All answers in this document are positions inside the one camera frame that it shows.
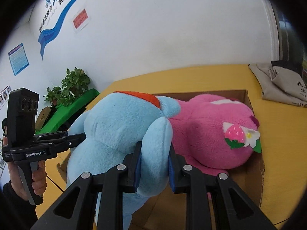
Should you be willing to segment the left hand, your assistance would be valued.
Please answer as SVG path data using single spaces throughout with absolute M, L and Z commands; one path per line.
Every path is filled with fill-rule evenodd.
M 19 176 L 18 166 L 13 162 L 8 162 L 7 165 L 10 175 L 10 181 L 12 183 L 12 189 L 19 197 L 21 197 L 25 201 L 28 201 L 29 197 L 26 194 L 26 191 L 23 187 L 23 183 Z M 45 161 L 44 160 L 39 161 L 38 165 L 39 168 L 37 169 L 37 171 L 32 173 L 32 179 L 33 179 L 32 188 L 34 189 L 35 194 L 43 195 L 47 187 L 46 183 L 47 173 L 45 169 Z

